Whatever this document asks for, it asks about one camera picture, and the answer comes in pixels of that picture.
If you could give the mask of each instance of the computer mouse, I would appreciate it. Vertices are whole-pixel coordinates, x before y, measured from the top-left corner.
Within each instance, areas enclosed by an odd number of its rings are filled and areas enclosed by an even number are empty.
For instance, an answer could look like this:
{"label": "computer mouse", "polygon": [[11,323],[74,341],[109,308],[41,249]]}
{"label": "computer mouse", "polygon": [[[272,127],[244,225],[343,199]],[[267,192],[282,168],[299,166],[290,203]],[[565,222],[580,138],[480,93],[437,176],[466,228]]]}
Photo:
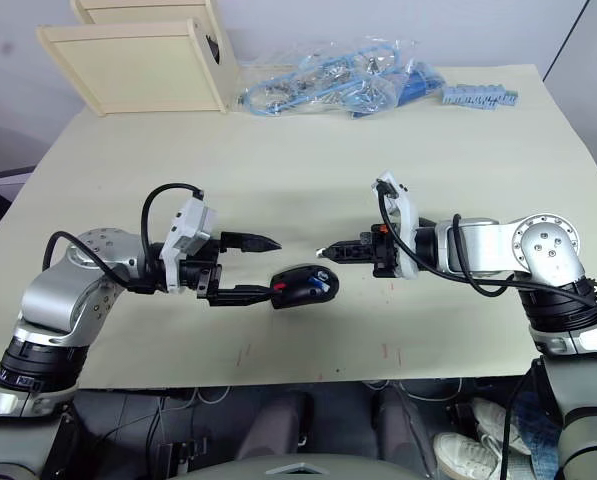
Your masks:
{"label": "computer mouse", "polygon": [[273,276],[271,288],[278,293],[271,297],[271,304],[280,309],[328,302],[338,287],[338,277],[327,267],[301,265]]}

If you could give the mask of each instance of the plastic bag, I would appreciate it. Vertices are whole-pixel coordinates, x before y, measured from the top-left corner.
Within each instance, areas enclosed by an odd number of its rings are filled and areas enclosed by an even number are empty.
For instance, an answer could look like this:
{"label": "plastic bag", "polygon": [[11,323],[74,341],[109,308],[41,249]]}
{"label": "plastic bag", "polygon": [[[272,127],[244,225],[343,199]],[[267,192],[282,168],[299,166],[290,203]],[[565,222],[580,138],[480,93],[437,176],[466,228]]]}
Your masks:
{"label": "plastic bag", "polygon": [[390,110],[398,105],[413,65],[413,45],[405,52],[400,44],[374,39],[345,49],[331,43],[307,48],[307,55],[294,50],[266,58],[243,68],[245,88],[237,104],[263,116]]}
{"label": "plastic bag", "polygon": [[[425,97],[441,89],[444,85],[445,79],[431,65],[425,62],[415,62],[409,69],[409,75],[400,92],[396,107],[402,107],[417,98]],[[360,118],[370,114],[353,112],[352,117]]]}

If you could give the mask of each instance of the white sneaker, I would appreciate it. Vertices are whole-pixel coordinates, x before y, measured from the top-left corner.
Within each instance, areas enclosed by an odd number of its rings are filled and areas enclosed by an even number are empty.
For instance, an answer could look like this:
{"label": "white sneaker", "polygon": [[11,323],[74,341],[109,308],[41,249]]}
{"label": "white sneaker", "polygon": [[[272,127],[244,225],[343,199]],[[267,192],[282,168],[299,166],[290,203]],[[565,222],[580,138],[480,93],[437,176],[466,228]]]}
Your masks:
{"label": "white sneaker", "polygon": [[[499,458],[489,448],[459,433],[441,433],[434,438],[440,469],[454,480],[498,480]],[[507,480],[512,477],[507,473]]]}
{"label": "white sneaker", "polygon": [[[478,430],[491,435],[502,445],[505,432],[505,409],[484,398],[471,400],[471,409],[478,421]],[[518,428],[512,423],[509,435],[509,446],[523,455],[531,455],[531,450],[522,441]]]}

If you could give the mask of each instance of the white table surface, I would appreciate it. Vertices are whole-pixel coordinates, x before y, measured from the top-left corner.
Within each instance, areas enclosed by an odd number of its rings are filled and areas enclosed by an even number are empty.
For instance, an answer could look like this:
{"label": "white table surface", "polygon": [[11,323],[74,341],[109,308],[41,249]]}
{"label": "white table surface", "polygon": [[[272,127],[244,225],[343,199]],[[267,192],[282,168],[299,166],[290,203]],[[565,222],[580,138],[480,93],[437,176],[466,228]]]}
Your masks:
{"label": "white table surface", "polygon": [[[502,222],[553,212],[577,227],[597,279],[597,168],[533,66],[443,68],[449,84],[503,83],[515,108],[442,106],[394,112],[259,118],[242,113],[146,113],[65,129],[0,223],[0,357],[49,235],[94,227],[139,231],[157,185],[190,182],[218,211],[216,232],[268,235],[283,249],[223,255],[223,284],[266,284],[315,262],[379,221],[370,184],[385,169],[409,187],[422,216]],[[184,193],[152,210],[162,240]],[[59,243],[56,257],[65,244]],[[519,374],[537,356],[515,292],[498,299],[422,274],[373,279],[371,265],[336,265],[336,299],[274,311],[210,308],[195,293],[124,293],[89,352],[82,387],[164,387]]]}

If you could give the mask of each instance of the black cable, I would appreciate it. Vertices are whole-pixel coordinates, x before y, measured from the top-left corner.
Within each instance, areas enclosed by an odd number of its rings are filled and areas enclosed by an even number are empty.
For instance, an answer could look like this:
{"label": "black cable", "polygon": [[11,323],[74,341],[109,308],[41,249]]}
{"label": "black cable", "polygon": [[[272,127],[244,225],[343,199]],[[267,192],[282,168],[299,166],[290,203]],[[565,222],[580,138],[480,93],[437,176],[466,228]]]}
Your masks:
{"label": "black cable", "polygon": [[151,208],[151,204],[153,203],[154,199],[158,195],[166,190],[173,190],[177,188],[191,190],[193,192],[193,196],[199,200],[202,200],[204,196],[202,190],[188,183],[166,183],[155,188],[149,195],[147,195],[145,203],[142,206],[142,212],[140,214],[140,240],[142,242],[143,252],[145,253],[145,268],[148,272],[153,272],[156,266],[153,254],[149,249],[149,209]]}
{"label": "black cable", "polygon": [[149,428],[147,429],[147,436],[145,437],[145,468],[147,470],[147,478],[152,478],[151,475],[151,442],[153,441],[154,435],[156,434],[156,428],[158,428],[158,420],[160,419],[160,408],[156,409]]}
{"label": "black cable", "polygon": [[54,247],[56,246],[56,242],[60,238],[65,238],[65,239],[69,240],[76,247],[78,247],[78,250],[80,250],[85,255],[87,255],[91,259],[91,261],[94,262],[96,264],[96,266],[98,268],[100,268],[105,273],[105,275],[107,275],[109,278],[111,278],[114,282],[116,282],[121,287],[127,288],[127,285],[128,285],[127,281],[124,280],[123,278],[121,278],[111,268],[109,268],[107,266],[107,264],[98,255],[96,255],[87,245],[85,245],[82,241],[78,240],[71,233],[67,233],[67,232],[63,232],[63,231],[55,232],[51,235],[51,237],[49,237],[49,241],[47,242],[47,246],[45,247],[45,255],[43,256],[43,259],[42,259],[42,271],[43,272],[51,266],[51,257],[53,256],[53,253],[54,253]]}
{"label": "black cable", "polygon": [[453,230],[454,234],[454,242],[456,244],[456,253],[458,255],[458,263],[460,264],[460,270],[462,270],[462,274],[465,276],[469,284],[476,290],[479,294],[484,295],[485,297],[499,297],[507,290],[507,287],[500,287],[498,290],[490,292],[489,290],[485,290],[480,285],[478,285],[473,275],[471,274],[471,270],[469,269],[469,258],[467,256],[467,252],[465,251],[465,247],[463,244],[463,232],[460,229],[460,215],[455,214],[454,219],[451,222],[451,229]]}
{"label": "black cable", "polygon": [[[387,213],[387,207],[385,205],[385,196],[386,196],[386,193],[379,186],[378,187],[378,208],[380,209],[380,215],[382,217],[383,223],[387,226],[387,229],[389,230],[389,233],[391,234],[391,236],[392,236],[393,240],[396,242],[396,244],[413,261],[415,261],[419,267],[420,266],[424,267],[430,273],[432,273],[440,278],[444,278],[446,280],[451,280],[452,282],[469,283],[469,281],[464,277],[461,277],[459,275],[453,275],[450,273],[445,273],[445,272],[442,272],[442,271],[436,269],[435,266],[432,266],[431,264],[427,263],[423,258],[419,257],[415,252],[413,252],[407,246],[407,244],[405,242],[402,241],[402,239],[400,238],[400,235],[398,235],[398,233],[396,232],[396,227],[394,226],[392,221],[389,219],[389,214]],[[524,289],[529,289],[529,290],[542,290],[545,292],[555,293],[557,295],[561,295],[563,297],[567,297],[572,300],[576,300],[576,301],[582,303],[583,305],[597,309],[597,299],[593,299],[593,300],[588,299],[581,295],[571,293],[571,292],[564,290],[560,287],[552,287],[550,285],[544,285],[542,283],[525,282],[525,281],[521,281],[521,280],[511,280],[510,278],[505,279],[505,280],[474,279],[474,282],[476,282],[480,286],[486,285],[486,286],[494,286],[494,287],[514,287],[514,288],[524,288]]]}
{"label": "black cable", "polygon": [[545,80],[547,80],[547,77],[551,73],[551,69],[554,68],[554,65],[558,61],[558,58],[560,57],[560,54],[562,53],[562,51],[565,48],[565,45],[567,45],[567,42],[569,41],[569,37],[571,37],[571,34],[574,33],[574,30],[576,29],[576,26],[578,25],[578,22],[580,21],[580,18],[582,17],[583,13],[585,13],[585,10],[587,9],[587,5],[589,5],[589,0],[587,0],[585,2],[585,4],[582,6],[582,8],[580,9],[580,12],[578,13],[578,16],[576,17],[576,20],[574,21],[573,25],[569,29],[569,32],[567,33],[567,36],[562,41],[562,44],[560,45],[560,48],[558,49],[558,52],[556,53],[556,56],[551,61],[551,64],[549,65],[549,68],[547,69],[547,73],[545,73],[545,76],[542,77],[542,81],[543,82]]}
{"label": "black cable", "polygon": [[509,465],[509,436],[511,434],[511,413],[516,401],[516,397],[527,383],[527,380],[531,376],[531,369],[527,370],[527,373],[523,375],[520,381],[514,387],[514,391],[509,397],[507,402],[507,411],[505,412],[505,430],[502,439],[502,461],[500,463],[500,480],[507,480],[507,466]]}

